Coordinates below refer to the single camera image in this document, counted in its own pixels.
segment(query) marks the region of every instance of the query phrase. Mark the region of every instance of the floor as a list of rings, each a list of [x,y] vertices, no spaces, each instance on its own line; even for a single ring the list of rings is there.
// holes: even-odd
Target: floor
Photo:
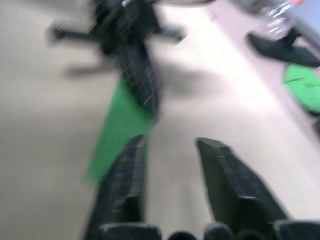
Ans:
[[[48,48],[70,5],[0,1],[0,231],[7,240],[79,239],[94,197],[85,173],[120,78],[94,46]],[[319,143],[203,8],[161,6],[178,45],[150,41],[164,81],[151,133],[147,221],[199,239],[209,213],[196,137],[232,146],[296,219],[320,216]]]

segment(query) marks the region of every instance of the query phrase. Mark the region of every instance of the green cloth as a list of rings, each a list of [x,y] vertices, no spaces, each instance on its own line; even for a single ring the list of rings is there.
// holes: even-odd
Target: green cloth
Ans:
[[[137,135],[148,135],[153,119],[136,102],[124,80],[117,86],[92,161],[90,180],[99,183],[109,172],[117,155]]]
[[[320,79],[312,68],[290,64],[284,84],[305,109],[320,113]]]

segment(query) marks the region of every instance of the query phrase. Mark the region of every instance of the green fabric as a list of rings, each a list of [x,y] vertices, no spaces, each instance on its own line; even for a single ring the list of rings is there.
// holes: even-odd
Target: green fabric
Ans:
[[[289,65],[284,84],[304,108],[310,112],[320,113],[320,79],[312,68]]]
[[[112,97],[93,159],[89,164],[90,180],[99,183],[129,139],[137,135],[148,135],[152,126],[152,117],[136,103],[125,81],[120,81]]]

